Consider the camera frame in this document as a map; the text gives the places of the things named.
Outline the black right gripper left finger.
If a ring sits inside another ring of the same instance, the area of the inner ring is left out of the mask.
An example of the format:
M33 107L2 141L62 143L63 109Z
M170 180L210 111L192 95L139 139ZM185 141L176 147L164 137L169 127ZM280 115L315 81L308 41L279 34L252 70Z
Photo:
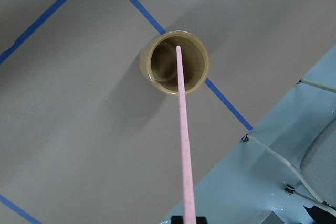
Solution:
M171 217L171 224L183 224L183 216L172 216Z

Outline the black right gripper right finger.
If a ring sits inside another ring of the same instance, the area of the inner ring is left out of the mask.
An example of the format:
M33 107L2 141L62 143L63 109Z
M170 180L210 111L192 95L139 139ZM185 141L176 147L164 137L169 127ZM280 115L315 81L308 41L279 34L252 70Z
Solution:
M197 216L196 217L196 224L206 224L206 217L204 217L204 216Z

